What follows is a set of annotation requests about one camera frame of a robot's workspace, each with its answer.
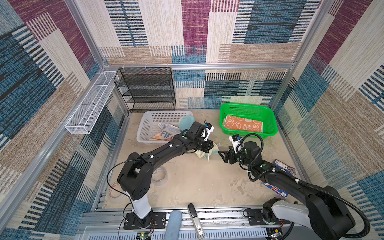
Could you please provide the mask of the pale yellow towel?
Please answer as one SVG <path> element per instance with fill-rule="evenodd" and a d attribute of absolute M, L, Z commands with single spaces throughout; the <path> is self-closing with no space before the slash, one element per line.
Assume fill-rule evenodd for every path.
<path fill-rule="evenodd" d="M 179 119 L 179 129 L 181 131 L 189 130 L 194 122 L 195 122 L 195 118 L 193 116 L 184 116 L 184 117 Z M 213 143 L 213 148 L 208 153 L 205 153 L 205 152 L 202 152 L 200 150 L 197 150 L 195 152 L 195 154 L 199 158 L 206 158 L 208 160 L 208 162 L 209 162 L 210 161 L 210 156 L 212 154 L 217 154 L 218 151 L 219 151 L 218 146 L 215 143 Z"/>

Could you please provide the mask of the orange pattern towel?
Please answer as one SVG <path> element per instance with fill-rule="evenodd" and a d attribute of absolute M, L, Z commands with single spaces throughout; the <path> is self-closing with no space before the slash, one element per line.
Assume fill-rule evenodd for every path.
<path fill-rule="evenodd" d="M 223 127 L 228 130 L 263 133 L 264 123 L 256 120 L 227 115 L 224 118 Z"/>

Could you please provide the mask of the striped rabbit text towel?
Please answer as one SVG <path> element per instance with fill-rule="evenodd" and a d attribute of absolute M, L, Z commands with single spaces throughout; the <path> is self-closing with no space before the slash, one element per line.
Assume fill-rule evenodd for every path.
<path fill-rule="evenodd" d="M 154 135 L 152 140 L 170 141 L 175 135 L 181 133 L 181 130 L 172 124 L 158 123 L 158 127 L 161 131 Z"/>

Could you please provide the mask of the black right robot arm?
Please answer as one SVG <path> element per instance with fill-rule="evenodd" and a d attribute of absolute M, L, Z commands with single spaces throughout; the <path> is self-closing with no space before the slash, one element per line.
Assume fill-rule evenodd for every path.
<path fill-rule="evenodd" d="M 239 164 L 252 182 L 261 181 L 277 187 L 301 202 L 301 205 L 295 205 L 280 198 L 268 200 L 261 210 L 266 224 L 288 220 L 312 229 L 322 240 L 356 239 L 369 232 L 369 226 L 364 226 L 362 233 L 349 232 L 356 225 L 350 210 L 358 214 L 361 211 L 343 199 L 334 188 L 312 185 L 294 177 L 265 161 L 262 150 L 257 143 L 246 142 L 219 151 L 219 155 L 224 163 Z"/>

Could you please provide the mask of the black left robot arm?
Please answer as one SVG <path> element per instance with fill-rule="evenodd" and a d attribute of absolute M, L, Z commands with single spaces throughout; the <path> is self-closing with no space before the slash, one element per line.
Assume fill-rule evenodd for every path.
<path fill-rule="evenodd" d="M 132 212 L 127 214 L 128 222 L 143 229 L 154 222 L 153 209 L 147 197 L 154 171 L 183 154 L 195 151 L 208 153 L 213 148 L 213 141 L 209 140 L 213 131 L 214 127 L 210 123 L 194 122 L 188 130 L 181 131 L 163 146 L 151 152 L 134 152 L 129 155 L 117 178 L 132 205 Z"/>

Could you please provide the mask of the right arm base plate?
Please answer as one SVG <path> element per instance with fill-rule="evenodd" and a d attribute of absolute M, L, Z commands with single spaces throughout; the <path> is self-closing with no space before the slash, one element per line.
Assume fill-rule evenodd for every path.
<path fill-rule="evenodd" d="M 250 226 L 283 226 L 283 225 L 290 225 L 291 222 L 288 220 L 278 220 L 278 219 L 269 219 L 265 220 L 264 215 L 262 214 L 263 209 L 251 209 L 246 208 L 243 210 L 243 215 L 246 217 L 249 221 Z"/>

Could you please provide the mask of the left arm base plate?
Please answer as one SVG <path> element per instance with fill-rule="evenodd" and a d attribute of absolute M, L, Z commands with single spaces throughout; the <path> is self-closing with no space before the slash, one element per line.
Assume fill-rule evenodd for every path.
<path fill-rule="evenodd" d="M 149 230 L 151 228 L 164 229 L 166 225 L 166 212 L 150 212 L 146 217 L 140 219 L 134 213 L 125 216 L 124 230 Z"/>

